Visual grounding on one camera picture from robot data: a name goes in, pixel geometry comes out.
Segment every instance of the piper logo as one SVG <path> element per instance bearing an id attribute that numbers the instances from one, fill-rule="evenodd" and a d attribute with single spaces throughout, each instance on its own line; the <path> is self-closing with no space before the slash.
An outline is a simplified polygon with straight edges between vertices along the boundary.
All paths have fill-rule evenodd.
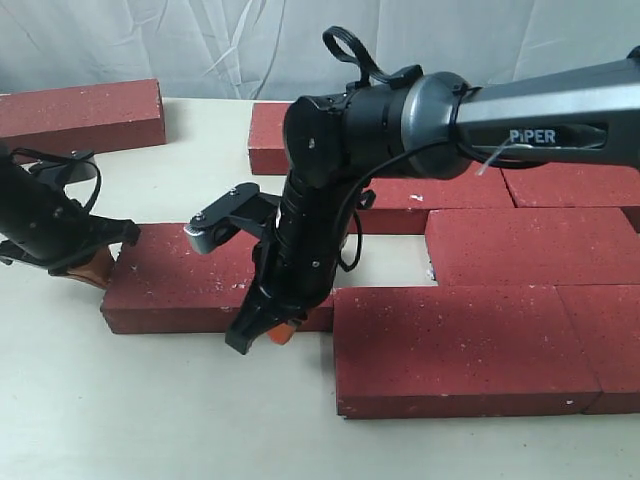
<path id="1" fill-rule="evenodd" d="M 555 144 L 556 131 L 548 129 L 510 130 L 509 139 L 511 143 Z"/>

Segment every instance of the white table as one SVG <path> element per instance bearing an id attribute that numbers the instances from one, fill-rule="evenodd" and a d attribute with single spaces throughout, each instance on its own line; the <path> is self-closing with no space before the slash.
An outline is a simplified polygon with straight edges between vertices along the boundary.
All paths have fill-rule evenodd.
<path id="1" fill-rule="evenodd" d="M 250 102 L 165 103 L 168 145 L 99 155 L 94 213 L 184 223 L 239 182 L 281 192 L 249 172 Z M 428 285 L 428 266 L 421 236 L 367 236 L 337 284 Z M 102 294 L 0 268 L 0 479 L 640 477 L 640 416 L 345 421 L 330 335 L 246 357 L 222 335 L 115 336 Z"/>

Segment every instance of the brick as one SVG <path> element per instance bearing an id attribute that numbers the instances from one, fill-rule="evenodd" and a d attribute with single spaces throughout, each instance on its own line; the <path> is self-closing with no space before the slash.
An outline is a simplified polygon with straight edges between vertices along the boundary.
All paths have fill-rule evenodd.
<path id="1" fill-rule="evenodd" d="M 640 172 L 635 168 L 555 163 L 503 174 L 518 207 L 621 207 L 640 231 Z"/>
<path id="2" fill-rule="evenodd" d="M 286 175 L 289 162 L 284 152 L 282 123 L 289 102 L 257 102 L 249 129 L 249 162 L 254 175 Z"/>
<path id="3" fill-rule="evenodd" d="M 334 298 L 346 418 L 568 415 L 600 393 L 554 287 L 388 287 Z"/>
<path id="4" fill-rule="evenodd" d="M 426 241 L 440 285 L 640 283 L 640 238 L 618 208 L 438 210 Z"/>
<path id="5" fill-rule="evenodd" d="M 368 188 L 376 192 L 376 202 L 359 214 L 364 233 L 373 235 L 422 235 L 436 209 L 514 207 L 498 170 L 477 176 L 470 168 L 453 180 L 374 179 Z"/>
<path id="6" fill-rule="evenodd" d="M 73 150 L 104 153 L 163 145 L 164 108 L 158 81 L 136 80 L 1 96 L 0 138 L 10 148 L 57 154 Z"/>
<path id="7" fill-rule="evenodd" d="M 602 387 L 585 413 L 640 413 L 640 286 L 558 291 Z"/>
<path id="8" fill-rule="evenodd" d="M 101 311 L 118 334 L 224 332 L 237 315 L 254 267 L 257 240 L 245 232 L 209 255 L 189 246 L 182 224 L 146 224 L 135 247 L 124 245 Z M 300 331 L 329 331 L 329 298 Z"/>

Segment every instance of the robotic arm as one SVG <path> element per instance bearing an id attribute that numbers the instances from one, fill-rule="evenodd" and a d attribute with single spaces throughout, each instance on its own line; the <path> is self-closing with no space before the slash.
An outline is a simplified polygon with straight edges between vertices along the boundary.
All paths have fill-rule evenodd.
<path id="1" fill-rule="evenodd" d="M 185 226 L 200 254 L 240 230 L 258 240 L 255 277 L 225 337 L 241 354 L 264 333 L 286 343 L 330 295 L 337 268 L 356 267 L 358 210 L 375 200 L 365 190 L 373 178 L 447 180 L 473 162 L 640 169 L 639 49 L 605 65 L 474 88 L 454 73 L 424 74 L 418 65 L 386 74 L 340 27 L 326 30 L 323 41 L 335 58 L 360 69 L 360 79 L 344 92 L 303 96 L 289 107 L 283 136 L 290 169 L 282 196 L 238 185 Z M 352 218 L 358 247 L 347 264 L 341 250 Z"/>
<path id="2" fill-rule="evenodd" d="M 34 160 L 29 170 L 14 159 Z M 96 177 L 85 205 L 65 194 L 66 185 Z M 135 244 L 139 227 L 131 220 L 90 215 L 102 183 L 93 152 L 64 157 L 0 143 L 0 262 L 19 262 L 106 288 L 114 260 L 109 245 Z"/>

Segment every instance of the white fabric backdrop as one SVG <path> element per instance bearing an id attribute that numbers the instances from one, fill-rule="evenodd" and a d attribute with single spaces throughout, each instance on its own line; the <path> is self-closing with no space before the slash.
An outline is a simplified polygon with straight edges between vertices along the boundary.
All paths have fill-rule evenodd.
<path id="1" fill-rule="evenodd" d="M 341 25 L 387 71 L 473 83 L 615 60 L 637 0 L 0 0 L 0 92 L 156 77 L 163 95 L 289 100 L 356 78 L 321 34 Z"/>

